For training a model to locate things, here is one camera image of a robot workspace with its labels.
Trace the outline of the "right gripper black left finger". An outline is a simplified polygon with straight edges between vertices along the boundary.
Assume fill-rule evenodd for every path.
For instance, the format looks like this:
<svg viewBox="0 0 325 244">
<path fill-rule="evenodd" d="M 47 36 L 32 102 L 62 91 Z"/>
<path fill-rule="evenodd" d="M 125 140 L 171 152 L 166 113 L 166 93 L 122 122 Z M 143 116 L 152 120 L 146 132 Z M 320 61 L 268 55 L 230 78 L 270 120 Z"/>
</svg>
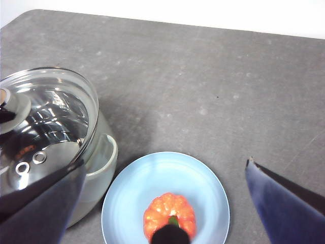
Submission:
<svg viewBox="0 0 325 244">
<path fill-rule="evenodd" d="M 1 243 L 59 243 L 79 199 L 83 162 L 1 196 Z"/>
</svg>

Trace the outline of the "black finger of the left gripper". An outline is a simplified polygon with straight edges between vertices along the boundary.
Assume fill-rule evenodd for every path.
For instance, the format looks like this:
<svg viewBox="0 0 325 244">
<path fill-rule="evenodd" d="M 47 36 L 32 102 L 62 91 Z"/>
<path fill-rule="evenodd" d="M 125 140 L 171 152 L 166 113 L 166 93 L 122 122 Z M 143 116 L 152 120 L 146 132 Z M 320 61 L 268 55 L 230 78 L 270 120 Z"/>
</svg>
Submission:
<svg viewBox="0 0 325 244">
<path fill-rule="evenodd" d="M 16 113 L 5 108 L 0 109 L 0 124 L 12 121 L 16 117 Z"/>
</svg>

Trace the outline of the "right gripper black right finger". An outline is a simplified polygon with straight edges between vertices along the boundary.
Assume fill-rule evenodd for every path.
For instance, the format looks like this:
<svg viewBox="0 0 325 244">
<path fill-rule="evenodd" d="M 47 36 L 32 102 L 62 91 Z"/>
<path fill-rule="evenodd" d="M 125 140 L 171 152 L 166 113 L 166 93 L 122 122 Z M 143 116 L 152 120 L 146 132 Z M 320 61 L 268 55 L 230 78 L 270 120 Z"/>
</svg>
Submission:
<svg viewBox="0 0 325 244">
<path fill-rule="evenodd" d="M 271 243 L 324 243 L 324 196 L 249 158 L 245 177 Z"/>
</svg>

